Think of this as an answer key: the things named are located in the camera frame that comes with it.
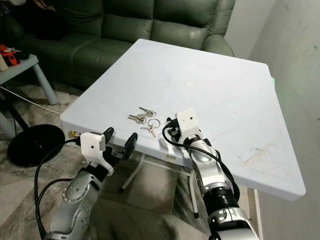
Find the white wall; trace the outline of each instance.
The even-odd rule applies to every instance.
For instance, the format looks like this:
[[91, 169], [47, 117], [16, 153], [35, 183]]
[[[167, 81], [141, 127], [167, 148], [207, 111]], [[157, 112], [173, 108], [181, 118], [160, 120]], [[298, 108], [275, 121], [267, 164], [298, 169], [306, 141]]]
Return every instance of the white wall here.
[[276, 0], [235, 0], [225, 39], [237, 58], [247, 59]]
[[320, 239], [320, 1], [277, 0], [250, 59], [268, 64], [306, 186], [295, 202], [259, 193], [265, 240]]

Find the black round base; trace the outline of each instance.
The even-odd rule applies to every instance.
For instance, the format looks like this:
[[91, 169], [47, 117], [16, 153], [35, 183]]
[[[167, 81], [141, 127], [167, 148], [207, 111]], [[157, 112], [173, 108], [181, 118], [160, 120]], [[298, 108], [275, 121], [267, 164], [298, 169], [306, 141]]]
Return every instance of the black round base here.
[[[64, 132], [59, 127], [49, 124], [35, 125], [12, 139], [7, 154], [13, 164], [33, 167], [37, 166], [50, 150], [64, 141]], [[57, 155], [61, 148], [53, 152], [47, 161]]]

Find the green sofa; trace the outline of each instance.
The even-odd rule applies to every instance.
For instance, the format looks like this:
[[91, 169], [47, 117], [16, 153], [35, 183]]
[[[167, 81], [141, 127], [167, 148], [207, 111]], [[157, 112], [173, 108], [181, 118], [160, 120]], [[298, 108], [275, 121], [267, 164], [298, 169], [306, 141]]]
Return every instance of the green sofa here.
[[54, 0], [56, 12], [72, 30], [61, 40], [37, 39], [12, 17], [6, 26], [17, 48], [38, 57], [50, 81], [89, 87], [140, 38], [233, 56], [224, 35], [234, 4], [235, 0]]

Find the key ring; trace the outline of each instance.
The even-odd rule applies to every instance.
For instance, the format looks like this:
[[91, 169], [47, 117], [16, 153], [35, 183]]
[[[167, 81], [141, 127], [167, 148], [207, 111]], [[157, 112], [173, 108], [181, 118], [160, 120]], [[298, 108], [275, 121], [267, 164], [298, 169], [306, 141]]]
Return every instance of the key ring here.
[[[153, 123], [152, 121], [156, 121], [158, 124], [154, 126], [154, 125], [152, 124], [152, 123]], [[153, 129], [157, 129], [158, 127], [160, 127], [160, 125], [161, 125], [160, 121], [159, 121], [158, 119], [156, 119], [156, 118], [151, 118], [151, 119], [149, 119], [149, 121], [148, 121], [148, 126], [151, 127], [151, 128], [153, 128]]]

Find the white table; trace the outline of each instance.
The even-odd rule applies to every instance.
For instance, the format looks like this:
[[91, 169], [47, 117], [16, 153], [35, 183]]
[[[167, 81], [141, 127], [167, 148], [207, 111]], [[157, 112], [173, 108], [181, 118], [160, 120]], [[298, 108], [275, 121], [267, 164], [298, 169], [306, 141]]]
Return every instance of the white table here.
[[[13, 77], [19, 75], [20, 73], [24, 72], [25, 70], [29, 68], [33, 68], [34, 73], [36, 77], [38, 78], [38, 81], [43, 88], [44, 94], [46, 95], [49, 103], [51, 105], [55, 105], [58, 103], [58, 98], [51, 88], [46, 76], [42, 72], [39, 64], [38, 64], [38, 58], [30, 54], [29, 58], [26, 60], [21, 60], [21, 63], [15, 65], [15, 66], [10, 66], [7, 70], [5, 71], [0, 71], [0, 85], [6, 83]], [[9, 121], [6, 119], [6, 117], [0, 112], [0, 128], [3, 130], [3, 132], [7, 135], [8, 138], [13, 138], [14, 135], [14, 130], [9, 123]]]
[[[138, 107], [157, 112], [154, 138], [127, 119]], [[191, 167], [180, 148], [161, 135], [167, 117], [194, 108], [204, 137], [219, 150], [238, 184], [291, 201], [306, 192], [268, 66], [139, 39], [62, 115], [65, 130], [102, 133], [124, 146]]]

